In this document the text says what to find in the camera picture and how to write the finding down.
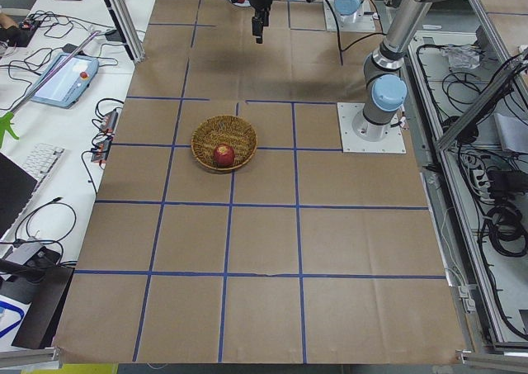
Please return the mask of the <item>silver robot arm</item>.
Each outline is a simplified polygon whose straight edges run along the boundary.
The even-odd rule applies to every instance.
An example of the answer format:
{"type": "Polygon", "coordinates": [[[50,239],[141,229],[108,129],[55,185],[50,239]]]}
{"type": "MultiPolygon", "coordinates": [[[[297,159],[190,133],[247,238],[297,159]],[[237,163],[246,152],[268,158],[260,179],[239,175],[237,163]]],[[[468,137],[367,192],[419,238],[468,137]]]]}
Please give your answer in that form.
{"type": "Polygon", "coordinates": [[[363,140],[377,142],[388,134],[391,120],[407,96],[407,86],[398,76],[404,64],[404,52],[430,6],[440,1],[445,0],[402,0],[379,47],[365,59],[368,95],[363,109],[351,123],[356,135],[363,140]]]}

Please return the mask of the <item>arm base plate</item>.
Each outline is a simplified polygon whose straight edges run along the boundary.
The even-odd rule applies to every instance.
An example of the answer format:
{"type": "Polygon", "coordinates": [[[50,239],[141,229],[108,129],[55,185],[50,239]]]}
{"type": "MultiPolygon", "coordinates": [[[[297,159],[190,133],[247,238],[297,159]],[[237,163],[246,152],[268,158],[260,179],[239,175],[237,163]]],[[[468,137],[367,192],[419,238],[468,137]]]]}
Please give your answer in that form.
{"type": "Polygon", "coordinates": [[[350,16],[342,16],[334,9],[334,0],[329,0],[330,6],[323,3],[323,10],[326,23],[326,31],[337,31],[337,25],[333,18],[335,12],[339,30],[345,32],[371,33],[376,31],[374,12],[371,10],[370,3],[366,0],[362,3],[360,9],[350,16]]]}
{"type": "Polygon", "coordinates": [[[395,113],[387,125],[374,125],[364,118],[363,107],[359,102],[337,104],[342,152],[406,154],[398,114],[395,113]]]}

